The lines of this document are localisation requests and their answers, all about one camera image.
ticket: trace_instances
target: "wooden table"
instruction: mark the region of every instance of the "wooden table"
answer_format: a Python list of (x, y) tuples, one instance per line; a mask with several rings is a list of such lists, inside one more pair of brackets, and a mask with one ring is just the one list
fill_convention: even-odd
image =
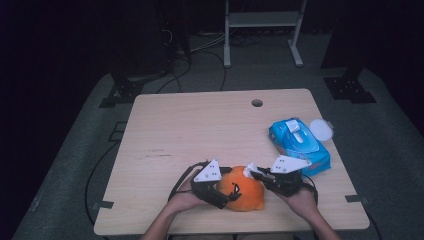
[[(263, 102), (254, 107), (253, 100)], [(278, 156), (268, 139), (272, 123), (321, 118), (307, 89), (140, 95), (134, 106), (94, 230), (99, 235), (144, 233), (187, 167), (217, 159), (220, 166), (254, 162), (271, 167)], [(313, 177), (319, 209), (334, 229), (365, 229), (368, 218), (332, 140), (324, 143), (332, 168)], [(179, 214), (170, 234), (293, 232), (309, 230), (272, 192), (265, 209), (234, 212), (207, 205)]]

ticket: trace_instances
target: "wet wipes package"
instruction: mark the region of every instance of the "wet wipes package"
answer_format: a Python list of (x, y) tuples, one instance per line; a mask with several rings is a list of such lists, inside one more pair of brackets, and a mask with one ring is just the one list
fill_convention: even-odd
[(301, 170), (306, 176), (331, 168), (330, 153), (299, 118), (275, 122), (269, 137), (280, 154), (311, 161), (311, 166)]

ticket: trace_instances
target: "floor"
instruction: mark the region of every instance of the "floor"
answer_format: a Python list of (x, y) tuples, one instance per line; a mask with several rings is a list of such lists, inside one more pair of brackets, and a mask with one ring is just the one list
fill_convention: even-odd
[[(222, 65), (222, 45), (214, 45), (193, 53), (191, 65), (176, 60), (173, 74), (145, 84), (141, 94), (309, 89), (323, 118), (335, 127), (333, 140), (357, 193), (365, 201), (365, 209), (376, 223), (365, 230), (338, 231), (340, 235), (343, 239), (378, 239), (380, 232), (382, 239), (419, 239), (424, 235), (423, 137), (384, 82), (367, 69), (359, 82), (376, 103), (333, 99), (323, 78), (340, 76), (345, 69), (320, 69), (330, 37), (300, 35), (302, 68), (294, 65), (287, 34), (244, 38), (244, 45), (231, 49), (232, 65), (227, 69)], [(213, 39), (192, 36), (191, 48)], [(179, 84), (173, 80), (175, 76), (180, 76)], [(117, 140), (125, 131), (132, 107), (116, 104), (100, 108), (112, 87), (109, 74), (99, 79), (14, 239), (139, 238), (103, 237), (93, 232), (97, 203), (102, 200), (119, 148)], [(313, 239), (310, 232), (296, 235)]]

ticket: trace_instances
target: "wire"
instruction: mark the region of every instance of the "wire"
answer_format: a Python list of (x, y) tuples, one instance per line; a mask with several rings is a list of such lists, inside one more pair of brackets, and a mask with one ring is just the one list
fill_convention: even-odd
[(175, 193), (188, 193), (188, 192), (192, 192), (193, 190), (184, 190), (184, 191), (176, 191)]
[(365, 213), (367, 214), (368, 218), (372, 222), (372, 225), (374, 225), (375, 231), (377, 232), (378, 239), (382, 240), (383, 236), (381, 235), (380, 229), (378, 228), (374, 218), (371, 216), (371, 214), (367, 210), (365, 210)]
[(182, 60), (182, 61), (186, 61), (189, 65), (188, 65), (188, 68), (181, 74), (181, 75), (179, 75), (179, 76), (176, 76), (175, 74), (174, 74), (174, 68), (172, 68), (172, 74), (174, 75), (174, 78), (173, 79), (171, 79), (171, 80), (169, 80), (169, 81), (167, 81), (165, 84), (163, 84), (157, 91), (156, 91), (156, 94), (158, 94), (164, 87), (166, 87), (168, 84), (170, 84), (171, 82), (173, 82), (173, 81), (177, 81), (178, 82), (178, 87), (179, 87), (179, 89), (180, 89), (180, 92), (182, 92), (182, 88), (181, 88), (181, 83), (180, 83), (180, 81), (179, 81), (179, 78), (180, 77), (182, 77), (182, 76), (184, 76), (186, 73), (188, 73), (188, 71), (190, 71), (190, 69), (191, 69), (191, 63), (188, 61), (188, 60), (186, 60), (186, 59), (183, 59), (183, 58), (181, 58), (181, 59), (178, 59), (178, 60)]
[(162, 30), (162, 32), (167, 32), (167, 33), (169, 33), (169, 40), (168, 40), (168, 43), (164, 43), (165, 44), (165, 46), (168, 46), (168, 44), (170, 44), (171, 42), (172, 42), (172, 32), (171, 31), (169, 31), (169, 30)]
[(186, 179), (186, 177), (193, 171), (194, 168), (203, 166), (205, 167), (208, 164), (208, 162), (198, 162), (196, 164), (193, 164), (192, 166), (189, 166), (185, 172), (181, 175), (180, 179), (178, 179), (177, 183), (175, 183), (174, 187), (172, 188), (171, 192), (169, 193), (168, 201), (171, 200), (171, 198), (178, 193), (178, 188), (181, 186), (183, 181)]
[(245, 36), (240, 36), (240, 35), (236, 35), (234, 37), (231, 38), (230, 41), (230, 45), (232, 47), (237, 47), (237, 48), (248, 48), (251, 47), (253, 45), (259, 44), (262, 42), (262, 38), (258, 37), (258, 40), (255, 40), (252, 37), (245, 37)]
[(115, 142), (112, 146), (109, 147), (109, 149), (99, 158), (99, 160), (97, 160), (96, 165), (94, 166), (94, 168), (91, 170), (90, 176), (87, 179), (87, 182), (85, 184), (85, 192), (84, 192), (84, 201), (85, 201), (85, 212), (87, 213), (88, 219), (90, 220), (91, 224), (94, 226), (94, 220), (91, 217), (90, 211), (88, 209), (88, 187), (90, 186), (90, 181), (91, 178), (93, 177), (94, 172), (96, 171), (97, 167), (99, 166), (99, 164), (102, 162), (102, 160), (106, 157), (106, 155), (112, 151), (112, 149), (118, 145), (118, 143), (120, 142)]
[(314, 188), (316, 188), (314, 181), (312, 181), (312, 178), (310, 178), (309, 176), (307, 176), (305, 174), (302, 174), (302, 176), (306, 177), (312, 183), (312, 186), (314, 186)]
[(203, 50), (203, 49), (206, 49), (206, 48), (210, 48), (210, 47), (212, 47), (212, 46), (214, 46), (214, 45), (216, 45), (216, 44), (219, 44), (219, 43), (221, 43), (221, 42), (223, 42), (224, 41), (224, 34), (223, 33), (221, 33), (221, 36), (219, 36), (218, 38), (216, 38), (216, 39), (214, 39), (214, 40), (212, 40), (212, 41), (210, 41), (210, 42), (208, 42), (208, 43), (205, 43), (205, 44), (203, 44), (202, 46), (200, 46), (200, 47), (197, 47), (197, 48), (194, 48), (194, 49), (191, 49), (190, 51), (191, 52), (196, 52), (196, 51), (199, 51), (199, 50)]
[(94, 226), (94, 220), (91, 217), (90, 214), (90, 210), (88, 207), (88, 188), (90, 186), (90, 182), (91, 179), (93, 178), (94, 172), (96, 171), (97, 167), (99, 166), (99, 164), (103, 161), (103, 159), (106, 157), (107, 154), (109, 154), (110, 151), (112, 151), (112, 149), (118, 145), (121, 140), (120, 139), (114, 139), (114, 134), (118, 133), (123, 133), (124, 131), (118, 130), (118, 126), (120, 124), (126, 124), (126, 122), (116, 122), (115, 123), (115, 127), (113, 129), (113, 131), (111, 132), (111, 134), (109, 135), (109, 142), (114, 142), (114, 144), (112, 146), (110, 146), (105, 153), (103, 153), (103, 155), (97, 160), (96, 165), (94, 165), (93, 169), (90, 172), (90, 176), (87, 179), (87, 182), (85, 183), (85, 190), (84, 190), (84, 207), (85, 207), (85, 212), (87, 214), (88, 220), (90, 220), (91, 224)]
[(223, 90), (223, 88), (224, 88), (224, 84), (225, 84), (225, 80), (226, 80), (226, 78), (227, 78), (227, 69), (225, 68), (225, 66), (224, 66), (224, 61), (218, 56), (218, 54), (216, 54), (216, 53), (213, 53), (213, 52), (208, 52), (208, 51), (200, 51), (200, 52), (195, 52), (195, 54), (198, 54), (198, 53), (206, 53), (206, 54), (211, 54), (211, 55), (214, 55), (215, 57), (217, 57), (218, 58), (218, 60), (221, 62), (221, 66), (222, 66), (222, 68), (224, 69), (224, 78), (222, 79), (222, 83), (221, 83), (221, 87), (219, 88), (219, 91), (222, 91)]

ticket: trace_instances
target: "dark background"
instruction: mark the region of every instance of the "dark background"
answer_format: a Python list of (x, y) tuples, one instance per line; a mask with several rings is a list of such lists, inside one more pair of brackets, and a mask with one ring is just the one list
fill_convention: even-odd
[[(183, 1), (122, 2), (1, 1), (2, 239), (13, 236), (101, 77), (116, 65), (167, 70), (172, 57), (161, 29), (176, 24), (190, 34), (223, 30), (224, 1), (187, 0), (185, 17), (182, 5), (175, 5)], [(296, 4), (234, 0), (231, 6), (267, 11)], [(334, 30), (322, 67), (360, 63), (370, 69), (421, 133), (422, 10), (423, 3), (412, 0), (310, 0), (302, 26), (306, 34)]]

